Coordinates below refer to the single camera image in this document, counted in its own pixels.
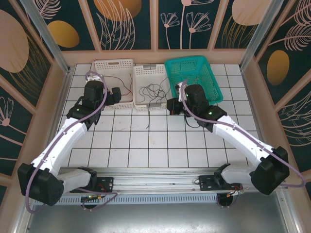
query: teal plastic basket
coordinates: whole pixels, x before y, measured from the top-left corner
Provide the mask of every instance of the teal plastic basket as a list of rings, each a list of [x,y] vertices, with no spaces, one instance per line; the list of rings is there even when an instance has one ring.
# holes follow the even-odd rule
[[[175,85],[187,79],[187,85],[200,84],[203,87],[209,104],[223,101],[223,95],[206,57],[192,56],[168,60],[165,62],[165,68],[174,98],[178,97]]]

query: plastic basket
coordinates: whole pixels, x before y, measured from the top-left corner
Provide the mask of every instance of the plastic basket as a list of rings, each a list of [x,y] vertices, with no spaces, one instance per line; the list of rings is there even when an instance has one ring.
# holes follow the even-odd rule
[[[113,87],[119,87],[121,94],[126,95],[128,93],[128,90],[124,87],[124,85],[128,89],[132,90],[132,93],[134,93],[133,89],[134,82],[132,82],[131,79],[131,77],[133,78],[133,66],[134,66],[133,59],[96,60],[93,62],[91,70],[105,76],[104,77],[105,82],[107,84],[107,88],[110,91]],[[119,79],[106,76],[118,77],[124,82],[124,85]],[[106,106],[105,109],[106,110],[133,109],[134,98],[132,93],[129,93],[126,96],[122,96],[122,99],[119,103],[111,106]]]
[[[166,109],[166,99],[162,101],[152,101],[149,96],[144,97],[139,94],[139,90],[142,87],[146,87],[149,84],[161,84],[161,88],[167,93],[166,98],[171,99],[172,94],[170,90],[170,82],[164,67],[164,64],[152,64],[152,65],[140,65],[134,66],[134,106],[139,111],[153,111]]]
[[[204,56],[182,57],[168,60],[165,68],[171,82],[174,98],[177,98],[175,85],[188,79],[187,84],[200,84],[205,92],[209,104],[223,101],[223,95],[212,73],[210,65]]]

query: white tile floor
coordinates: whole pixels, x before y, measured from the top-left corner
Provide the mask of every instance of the white tile floor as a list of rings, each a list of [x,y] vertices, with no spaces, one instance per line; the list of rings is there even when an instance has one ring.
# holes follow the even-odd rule
[[[83,95],[89,64],[78,64],[60,117]],[[224,101],[218,105],[234,121],[258,137],[238,65],[211,65]],[[100,121],[76,143],[63,166],[77,167],[219,167],[224,163],[246,165],[246,158],[230,143],[202,127],[191,128],[183,116],[166,110],[141,113],[104,110]],[[196,127],[193,118],[188,124]]]

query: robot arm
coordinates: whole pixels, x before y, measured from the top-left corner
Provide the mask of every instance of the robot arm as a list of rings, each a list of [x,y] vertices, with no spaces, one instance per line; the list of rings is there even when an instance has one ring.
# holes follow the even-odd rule
[[[170,111],[170,115],[178,115],[183,112],[187,117],[190,117],[180,102],[180,88],[181,84],[176,86],[176,89],[179,89],[179,98],[168,100],[167,108]],[[230,142],[251,163],[250,166],[234,166],[231,164],[221,166],[214,173],[214,178],[217,180],[220,188],[224,183],[252,184],[258,191],[269,195],[289,176],[289,168],[269,153],[263,151],[254,141],[264,146],[277,157],[288,162],[285,149],[282,147],[274,149],[272,146],[259,141],[234,122],[223,109],[218,106],[209,105],[204,90],[200,85],[193,84],[187,86],[185,88],[185,94],[187,106],[192,113],[199,118],[218,122],[206,123],[196,120],[198,124],[208,129],[211,133]],[[233,125],[234,128],[228,127],[225,124]]]
[[[69,125],[88,116],[101,105],[104,99],[103,86],[103,83],[100,81],[88,81],[85,85],[84,95],[80,97],[77,103],[69,110],[64,125],[52,142],[30,165],[22,164],[18,168],[17,174],[20,189],[24,196],[30,177],[41,161],[43,164],[34,176],[30,188],[30,198],[47,205],[54,205],[59,201],[63,193],[79,187],[83,187],[87,190],[93,190],[95,188],[97,173],[92,169],[79,167],[73,172],[62,175],[58,175],[58,173],[64,159],[68,156],[75,143],[86,133],[93,123],[97,124],[104,106],[119,103],[121,100],[120,89],[112,88],[112,93],[107,93],[105,105],[101,110],[90,118],[75,124],[70,130],[65,131]],[[56,139],[61,134],[63,134],[61,139],[55,144]],[[43,157],[51,147],[53,148],[50,154],[43,160]]]

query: black cable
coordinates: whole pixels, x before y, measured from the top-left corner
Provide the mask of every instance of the black cable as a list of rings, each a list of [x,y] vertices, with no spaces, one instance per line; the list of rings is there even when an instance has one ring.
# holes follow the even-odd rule
[[[197,129],[197,128],[200,127],[200,126],[198,126],[198,127],[193,127],[193,126],[189,125],[188,122],[187,122],[187,117],[186,117],[186,115],[184,115],[184,117],[185,117],[185,122],[186,122],[186,124],[187,124],[190,128]]]

